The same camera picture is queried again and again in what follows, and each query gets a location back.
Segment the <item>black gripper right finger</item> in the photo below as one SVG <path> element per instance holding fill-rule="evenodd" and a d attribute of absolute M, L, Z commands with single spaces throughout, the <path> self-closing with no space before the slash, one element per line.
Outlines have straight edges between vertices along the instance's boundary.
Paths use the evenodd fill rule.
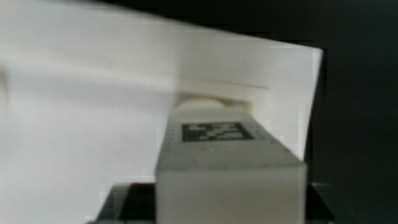
<path fill-rule="evenodd" d="M 315 183 L 312 183 L 306 188 L 304 224 L 336 224 L 336 217 L 319 191 L 319 185 Z"/>

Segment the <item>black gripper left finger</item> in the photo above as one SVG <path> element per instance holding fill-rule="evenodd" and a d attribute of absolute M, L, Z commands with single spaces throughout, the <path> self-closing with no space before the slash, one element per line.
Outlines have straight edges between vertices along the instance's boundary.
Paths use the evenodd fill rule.
<path fill-rule="evenodd" d="M 97 219 L 88 224 L 157 224 L 153 183 L 113 186 Z"/>

